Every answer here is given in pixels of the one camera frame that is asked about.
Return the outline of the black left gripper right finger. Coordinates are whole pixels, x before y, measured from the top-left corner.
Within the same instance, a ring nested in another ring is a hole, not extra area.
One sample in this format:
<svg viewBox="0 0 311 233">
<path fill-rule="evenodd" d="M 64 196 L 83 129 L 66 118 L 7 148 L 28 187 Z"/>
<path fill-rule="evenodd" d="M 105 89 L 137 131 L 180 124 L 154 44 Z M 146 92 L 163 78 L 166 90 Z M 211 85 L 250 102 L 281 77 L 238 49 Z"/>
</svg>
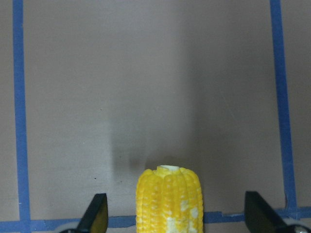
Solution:
<svg viewBox="0 0 311 233">
<path fill-rule="evenodd" d="M 244 219 L 251 233 L 286 233 L 288 225 L 256 191 L 246 191 Z"/>
</svg>

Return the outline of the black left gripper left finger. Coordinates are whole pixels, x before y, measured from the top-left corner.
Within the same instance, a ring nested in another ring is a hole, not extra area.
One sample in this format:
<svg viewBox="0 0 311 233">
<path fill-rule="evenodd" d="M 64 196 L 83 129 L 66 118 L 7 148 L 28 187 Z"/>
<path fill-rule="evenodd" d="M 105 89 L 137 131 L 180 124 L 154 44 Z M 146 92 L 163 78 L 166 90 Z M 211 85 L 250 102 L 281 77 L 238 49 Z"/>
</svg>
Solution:
<svg viewBox="0 0 311 233">
<path fill-rule="evenodd" d="M 105 233 L 108 228 L 108 204 L 106 193 L 95 194 L 76 231 L 78 233 Z"/>
</svg>

